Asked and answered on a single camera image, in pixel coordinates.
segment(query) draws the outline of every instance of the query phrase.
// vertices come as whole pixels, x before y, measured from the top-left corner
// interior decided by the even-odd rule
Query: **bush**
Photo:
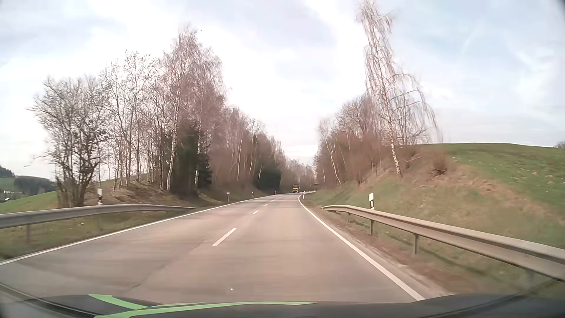
[[[443,151],[432,153],[433,174],[440,175],[447,172],[447,155]]]

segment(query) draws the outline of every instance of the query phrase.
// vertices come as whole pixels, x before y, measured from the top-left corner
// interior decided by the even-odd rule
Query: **car hood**
[[[186,302],[160,304],[112,295],[64,295],[0,305],[1,318],[365,318],[365,317],[557,317],[560,300],[512,295],[450,295],[412,303],[354,302]]]

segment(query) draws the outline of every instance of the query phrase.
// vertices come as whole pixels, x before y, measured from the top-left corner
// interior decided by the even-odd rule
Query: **white edge line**
[[[224,236],[222,236],[219,240],[216,241],[216,243],[212,244],[212,246],[218,246],[223,240],[225,240],[230,234],[232,234],[235,230],[237,230],[237,227],[234,227],[233,229],[231,229],[229,232],[227,232],[226,234],[224,234]]]
[[[242,202],[246,202],[246,201],[250,201],[250,200],[255,200],[255,199],[249,199],[249,200],[238,201],[238,202],[234,202],[234,203],[228,203],[228,204],[220,205],[219,207],[213,207],[213,208],[206,209],[206,210],[202,210],[202,211],[196,211],[196,212],[192,212],[192,213],[188,213],[188,214],[183,214],[183,215],[181,215],[181,216],[166,218],[166,219],[164,219],[164,220],[159,220],[159,221],[155,221],[155,222],[151,222],[151,223],[147,223],[147,224],[138,225],[138,226],[135,226],[135,227],[130,227],[130,228],[128,228],[128,229],[123,229],[123,230],[120,230],[120,231],[117,231],[117,232],[112,232],[112,233],[100,235],[99,237],[93,237],[93,238],[89,238],[89,239],[85,239],[85,240],[80,240],[80,241],[78,241],[78,242],[73,242],[73,243],[70,243],[70,244],[67,244],[67,245],[62,245],[62,246],[57,246],[57,247],[49,248],[48,250],[43,250],[43,251],[39,251],[39,252],[35,252],[35,253],[23,255],[23,256],[20,256],[20,257],[16,257],[16,258],[14,258],[14,259],[9,259],[9,260],[5,260],[5,261],[0,261],[0,266],[6,265],[6,264],[9,264],[9,263],[13,263],[13,262],[19,261],[19,260],[24,260],[24,259],[30,258],[30,257],[32,257],[32,256],[37,256],[37,255],[45,254],[45,253],[48,253],[48,252],[53,252],[53,251],[56,251],[56,250],[60,250],[60,249],[65,248],[65,247],[71,247],[71,246],[75,246],[75,245],[78,245],[78,244],[90,242],[91,240],[109,237],[110,235],[120,234],[120,233],[123,233],[123,232],[127,232],[127,231],[131,231],[131,230],[139,229],[139,228],[141,228],[141,227],[145,227],[145,226],[149,226],[149,225],[153,225],[153,224],[157,224],[157,223],[161,223],[161,222],[165,222],[165,221],[169,221],[169,220],[174,220],[175,218],[185,217],[185,216],[189,216],[189,215],[196,214],[196,213],[200,213],[200,212],[210,211],[210,210],[213,210],[213,209],[223,208],[223,207],[227,207],[228,205],[237,204],[237,203],[242,203]]]
[[[371,263],[371,265],[373,265],[375,268],[377,268],[383,274],[385,274],[388,278],[390,278],[391,281],[396,283],[396,285],[398,285],[405,292],[407,292],[408,295],[412,296],[416,300],[424,300],[425,299],[417,291],[412,289],[412,287],[408,286],[405,282],[401,281],[400,278],[398,278],[395,274],[391,273],[388,269],[384,268],[381,264],[377,263],[374,259],[370,258],[367,254],[365,254],[363,251],[361,251],[357,246],[353,245],[351,242],[349,242],[348,240],[343,238],[341,235],[339,235],[338,232],[334,231],[331,227],[329,227],[326,223],[324,223],[324,221],[320,220],[319,217],[314,215],[312,213],[312,211],[310,211],[308,208],[306,208],[304,206],[304,204],[302,204],[302,202],[300,201],[300,197],[298,198],[298,202],[300,202],[300,205],[303,208],[305,208],[314,218],[316,218],[316,220],[318,220],[323,226],[325,226],[326,229],[330,230],[333,234],[335,234],[335,236],[337,236],[340,240],[342,240],[345,244],[347,244],[355,252],[357,252],[357,254],[361,255],[361,257],[364,258],[365,260],[367,260],[367,262]]]

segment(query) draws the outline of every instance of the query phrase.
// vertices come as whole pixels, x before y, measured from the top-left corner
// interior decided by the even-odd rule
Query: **hillside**
[[[147,203],[147,204],[163,204],[163,205],[179,205],[190,207],[205,207],[209,205],[220,204],[227,201],[226,191],[214,186],[202,191],[199,197],[193,197],[183,200],[177,196],[171,195],[167,191],[159,190],[155,185],[145,181],[133,182],[129,187],[123,187],[112,190],[114,180],[102,182],[104,204],[126,204],[126,203]],[[96,187],[91,187],[85,195],[86,205],[96,205],[98,197],[95,193]],[[255,193],[255,197],[265,196],[262,191],[254,188],[237,190],[230,192],[230,201],[240,201],[251,199],[251,192]],[[0,213],[12,213],[31,210],[45,210],[57,208],[56,192],[47,192],[39,195],[23,197],[13,201],[0,204]]]
[[[435,176],[431,174],[433,153],[438,150],[446,156],[447,172]],[[411,161],[403,178],[387,163],[381,167],[383,173],[370,176],[359,186],[345,184],[321,190],[310,195],[308,202],[368,207],[367,195],[373,192],[377,210],[565,248],[564,150],[514,144],[444,144],[422,146],[412,157],[419,158]],[[363,230],[366,221],[356,222],[344,226],[353,232]],[[400,251],[397,259],[412,262],[405,258],[411,235],[379,227],[385,235],[379,236],[378,244],[386,243],[388,251]],[[523,270],[482,256],[429,240],[422,246],[431,267],[441,272],[440,280],[452,291],[489,291],[493,286],[515,290],[523,279]],[[470,273],[483,283],[462,278]]]

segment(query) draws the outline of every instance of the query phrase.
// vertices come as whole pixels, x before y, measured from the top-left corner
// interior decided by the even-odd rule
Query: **tree line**
[[[405,145],[440,141],[435,114],[418,81],[394,58],[392,17],[382,14],[373,0],[364,0],[357,13],[368,40],[366,91],[319,123],[314,163],[322,187],[361,183],[386,160],[402,176],[413,155]]]
[[[31,109],[51,141],[61,205],[83,205],[106,168],[114,189],[148,181],[187,196],[210,185],[285,191],[313,178],[260,121],[227,104],[221,70],[185,28],[161,57],[128,51],[96,76],[47,78]]]
[[[15,175],[12,172],[12,170],[0,166],[0,178],[3,178],[3,177],[14,178]]]

